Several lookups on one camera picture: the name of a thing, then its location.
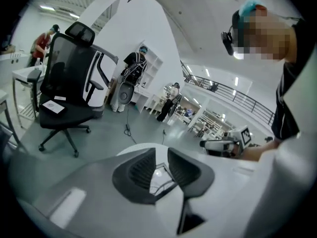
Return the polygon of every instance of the chair seat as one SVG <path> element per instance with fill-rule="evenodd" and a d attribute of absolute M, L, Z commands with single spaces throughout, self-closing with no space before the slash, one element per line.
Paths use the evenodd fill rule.
<path fill-rule="evenodd" d="M 47 129 L 66 129 L 72 126 L 79 125 L 83 122 L 86 122 L 94 117 L 94 113 L 92 109 L 86 104 L 84 100 L 82 102 L 78 102 L 76 104 L 66 103 L 64 101 L 58 101 L 50 98 L 45 94 L 41 94 L 40 104 L 43 104 L 49 100 L 52 100 L 64 107 L 67 108 L 66 112 L 64 112 L 61 116 L 54 116 L 40 108 L 40 125 L 42 128 Z"/>

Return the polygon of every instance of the backpack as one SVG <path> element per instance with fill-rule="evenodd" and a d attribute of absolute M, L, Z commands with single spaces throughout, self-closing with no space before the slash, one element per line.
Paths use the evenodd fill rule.
<path fill-rule="evenodd" d="M 127 81 L 133 85 L 137 85 L 143 76 L 145 67 L 147 65 L 146 61 L 141 61 L 141 54 L 135 53 L 136 62 L 123 70 L 121 76 L 124 77 L 124 81 Z"/>
<path fill-rule="evenodd" d="M 32 47 L 31 47 L 31 50 L 30 50 L 30 54 L 33 54 L 33 52 L 35 51 L 35 46 L 36 46 L 36 41 L 38 40 L 38 38 L 36 38 L 32 44 Z"/>

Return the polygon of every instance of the railing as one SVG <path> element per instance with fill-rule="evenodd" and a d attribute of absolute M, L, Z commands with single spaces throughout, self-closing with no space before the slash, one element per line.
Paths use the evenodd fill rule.
<path fill-rule="evenodd" d="M 206 79 L 206 78 L 193 76 L 193 75 L 188 75 L 185 78 L 185 82 L 202 87 L 228 100 L 233 101 L 235 104 L 243 107 L 247 111 L 256 115 L 258 118 L 260 118 L 262 121 L 267 123 L 269 126 L 271 126 L 273 123 L 274 113 L 271 110 L 269 110 L 267 107 L 263 106 L 261 103 L 257 102 L 256 100 L 250 98 L 249 96 L 239 91 L 236 91 L 235 89 L 229 86 L 220 84 L 215 81 L 210 81 L 209 79 Z"/>

